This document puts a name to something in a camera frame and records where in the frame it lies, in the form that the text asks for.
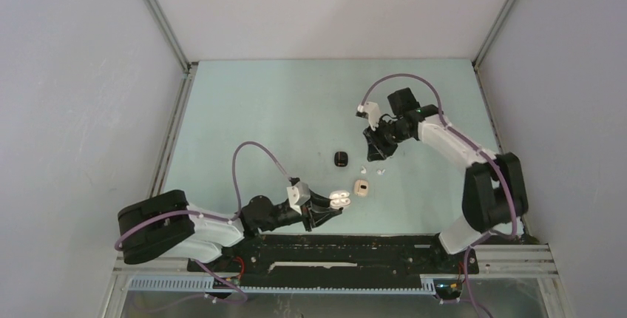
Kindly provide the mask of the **black gold-trimmed charging case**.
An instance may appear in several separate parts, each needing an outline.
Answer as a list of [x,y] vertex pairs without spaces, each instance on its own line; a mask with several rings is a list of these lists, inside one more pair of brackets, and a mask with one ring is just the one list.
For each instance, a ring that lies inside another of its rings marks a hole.
[[349,157],[347,152],[338,151],[333,155],[333,163],[339,168],[346,167],[348,165]]

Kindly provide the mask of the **white charging case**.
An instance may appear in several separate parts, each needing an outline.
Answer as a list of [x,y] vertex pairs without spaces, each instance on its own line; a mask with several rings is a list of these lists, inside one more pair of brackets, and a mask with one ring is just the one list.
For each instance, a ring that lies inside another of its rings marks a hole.
[[347,208],[351,204],[350,192],[346,190],[338,190],[331,192],[329,195],[329,206],[332,209]]

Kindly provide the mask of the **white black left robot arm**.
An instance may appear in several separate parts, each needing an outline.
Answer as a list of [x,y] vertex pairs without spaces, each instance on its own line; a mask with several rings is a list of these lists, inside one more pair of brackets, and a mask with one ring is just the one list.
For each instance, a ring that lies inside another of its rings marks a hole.
[[245,240],[295,223],[312,231],[339,216],[350,204],[346,191],[332,192],[329,197],[311,192],[300,207],[290,200],[273,204],[258,195],[230,219],[193,205],[184,191],[176,189],[120,210],[120,237],[114,247],[128,265],[181,257],[225,271],[234,261],[231,248]]

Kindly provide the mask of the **pink charging case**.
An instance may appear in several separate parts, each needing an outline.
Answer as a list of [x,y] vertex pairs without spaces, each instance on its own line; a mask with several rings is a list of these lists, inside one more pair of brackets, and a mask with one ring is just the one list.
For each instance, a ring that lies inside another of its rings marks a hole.
[[353,193],[358,197],[366,197],[369,192],[369,183],[366,180],[358,179],[354,183]]

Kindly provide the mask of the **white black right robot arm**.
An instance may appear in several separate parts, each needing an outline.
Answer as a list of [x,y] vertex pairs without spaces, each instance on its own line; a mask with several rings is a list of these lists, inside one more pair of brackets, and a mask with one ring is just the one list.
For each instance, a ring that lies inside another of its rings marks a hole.
[[410,139],[432,147],[464,176],[461,216],[440,232],[430,262],[440,272],[451,271],[459,252],[477,242],[500,224],[517,229],[517,219],[529,210],[520,159],[511,152],[497,154],[458,131],[433,104],[422,106],[410,89],[388,96],[393,112],[389,118],[379,105],[365,101],[357,116],[367,119],[363,135],[367,160],[386,160],[399,144]]

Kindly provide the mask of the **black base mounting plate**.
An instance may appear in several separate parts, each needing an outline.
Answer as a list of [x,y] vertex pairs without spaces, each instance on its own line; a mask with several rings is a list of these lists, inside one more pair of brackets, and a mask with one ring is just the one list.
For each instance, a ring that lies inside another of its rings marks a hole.
[[432,235],[261,234],[206,263],[240,284],[295,288],[420,288],[427,277],[463,280],[469,255],[435,249]]

